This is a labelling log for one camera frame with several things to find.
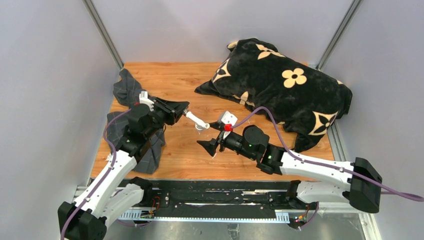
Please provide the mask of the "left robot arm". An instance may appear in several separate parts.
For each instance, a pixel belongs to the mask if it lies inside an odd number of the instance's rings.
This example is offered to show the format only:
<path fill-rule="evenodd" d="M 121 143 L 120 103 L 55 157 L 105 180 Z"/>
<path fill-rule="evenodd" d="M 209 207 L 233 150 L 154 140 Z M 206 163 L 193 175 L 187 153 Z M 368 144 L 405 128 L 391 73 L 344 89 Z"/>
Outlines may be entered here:
<path fill-rule="evenodd" d="M 151 138 L 164 126 L 172 126 L 187 112 L 188 101 L 142 98 L 133 107 L 118 114 L 105 127 L 126 116 L 128 123 L 122 137 L 113 144 L 107 164 L 100 174 L 72 202 L 58 208 L 61 240 L 102 240 L 110 226 L 130 207 L 149 206 L 153 201 L 152 183 L 135 177 L 121 190 L 119 184 L 151 148 Z"/>

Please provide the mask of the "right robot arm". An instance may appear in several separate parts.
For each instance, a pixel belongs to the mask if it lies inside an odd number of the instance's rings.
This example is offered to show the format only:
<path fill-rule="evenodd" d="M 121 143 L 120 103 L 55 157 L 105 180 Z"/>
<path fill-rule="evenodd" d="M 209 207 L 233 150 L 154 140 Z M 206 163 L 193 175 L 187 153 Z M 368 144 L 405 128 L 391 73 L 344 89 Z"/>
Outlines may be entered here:
<path fill-rule="evenodd" d="M 371 214 L 380 211 L 383 179 L 365 158 L 353 162 L 327 161 L 273 145 L 270 137 L 256 125 L 244 128 L 242 134 L 225 131 L 210 140 L 199 140 L 209 155 L 229 149 L 252 161 L 262 172 L 308 178 L 293 180 L 286 192 L 286 203 L 294 209 L 316 202 L 347 203 Z"/>

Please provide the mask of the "white plastic water faucet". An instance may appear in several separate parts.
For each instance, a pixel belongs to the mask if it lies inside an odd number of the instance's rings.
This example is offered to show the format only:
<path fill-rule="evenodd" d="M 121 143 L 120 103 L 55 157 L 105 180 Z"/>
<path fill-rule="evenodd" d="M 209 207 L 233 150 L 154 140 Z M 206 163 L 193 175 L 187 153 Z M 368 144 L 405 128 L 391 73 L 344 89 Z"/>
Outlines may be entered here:
<path fill-rule="evenodd" d="M 195 129 L 199 133 L 210 128 L 209 123 L 204 122 L 202 119 L 195 116 L 191 111 L 189 111 L 189 113 L 185 117 L 194 122 Z"/>

